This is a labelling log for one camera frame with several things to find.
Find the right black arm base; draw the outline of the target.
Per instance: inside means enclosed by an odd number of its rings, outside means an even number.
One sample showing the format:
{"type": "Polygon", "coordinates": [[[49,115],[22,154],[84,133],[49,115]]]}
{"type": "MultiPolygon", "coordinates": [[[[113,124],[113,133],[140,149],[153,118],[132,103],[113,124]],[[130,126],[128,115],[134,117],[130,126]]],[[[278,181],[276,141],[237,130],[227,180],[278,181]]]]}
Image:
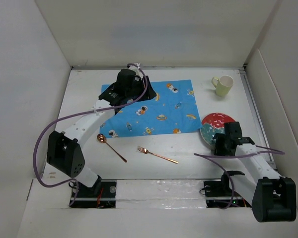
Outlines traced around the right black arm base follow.
{"type": "Polygon", "coordinates": [[[206,180],[203,184],[204,187],[200,189],[199,193],[205,197],[207,208],[224,209],[228,205],[229,208],[251,208],[251,205],[237,192],[234,192],[230,203],[232,191],[229,187],[229,178],[225,173],[220,179],[206,180]]]}

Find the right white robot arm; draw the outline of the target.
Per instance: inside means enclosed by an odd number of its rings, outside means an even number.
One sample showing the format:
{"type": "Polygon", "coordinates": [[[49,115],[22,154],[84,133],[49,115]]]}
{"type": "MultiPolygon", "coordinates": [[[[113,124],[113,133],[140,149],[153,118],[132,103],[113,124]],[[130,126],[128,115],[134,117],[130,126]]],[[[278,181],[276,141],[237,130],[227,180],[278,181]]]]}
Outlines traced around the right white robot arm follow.
{"type": "Polygon", "coordinates": [[[278,150],[262,148],[250,137],[244,137],[238,122],[224,124],[224,132],[214,136],[214,154],[222,158],[239,159],[252,179],[243,172],[232,172],[230,178],[220,182],[225,195],[237,192],[252,208],[258,222],[292,222],[297,217],[296,184],[281,176],[263,157],[264,153],[278,150]]]}

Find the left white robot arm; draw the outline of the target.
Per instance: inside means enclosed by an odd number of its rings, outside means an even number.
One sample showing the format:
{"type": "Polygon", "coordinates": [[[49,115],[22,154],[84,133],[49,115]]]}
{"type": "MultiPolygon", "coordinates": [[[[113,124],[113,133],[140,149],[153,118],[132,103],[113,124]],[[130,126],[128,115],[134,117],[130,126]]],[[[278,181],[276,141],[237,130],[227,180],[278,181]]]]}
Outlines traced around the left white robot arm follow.
{"type": "Polygon", "coordinates": [[[114,83],[98,97],[92,111],[62,132],[53,131],[48,138],[47,163],[83,185],[89,196],[101,190],[101,177],[86,164],[82,148],[100,126],[122,108],[156,96],[149,78],[140,67],[130,64],[120,70],[114,83]]]}

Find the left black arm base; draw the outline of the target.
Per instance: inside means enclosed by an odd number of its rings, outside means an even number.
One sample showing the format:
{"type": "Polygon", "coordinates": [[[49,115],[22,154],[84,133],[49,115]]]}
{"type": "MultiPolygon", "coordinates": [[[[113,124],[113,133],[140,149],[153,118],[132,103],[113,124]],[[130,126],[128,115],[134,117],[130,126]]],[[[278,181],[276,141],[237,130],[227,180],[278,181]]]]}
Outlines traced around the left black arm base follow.
{"type": "Polygon", "coordinates": [[[116,180],[102,180],[100,187],[96,189],[94,194],[88,187],[80,182],[76,199],[76,184],[69,182],[69,187],[72,189],[70,198],[70,207],[77,209],[107,209],[116,207],[116,180]]]}

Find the blue space-print cloth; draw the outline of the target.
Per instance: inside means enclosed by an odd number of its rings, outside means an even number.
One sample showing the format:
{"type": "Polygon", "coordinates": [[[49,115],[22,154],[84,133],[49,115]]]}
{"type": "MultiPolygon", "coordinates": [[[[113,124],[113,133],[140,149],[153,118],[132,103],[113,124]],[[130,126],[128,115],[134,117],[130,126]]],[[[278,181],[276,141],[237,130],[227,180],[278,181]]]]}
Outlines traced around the blue space-print cloth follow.
{"type": "Polygon", "coordinates": [[[151,83],[156,97],[122,108],[100,127],[106,137],[191,133],[201,120],[191,80],[151,83]]]}

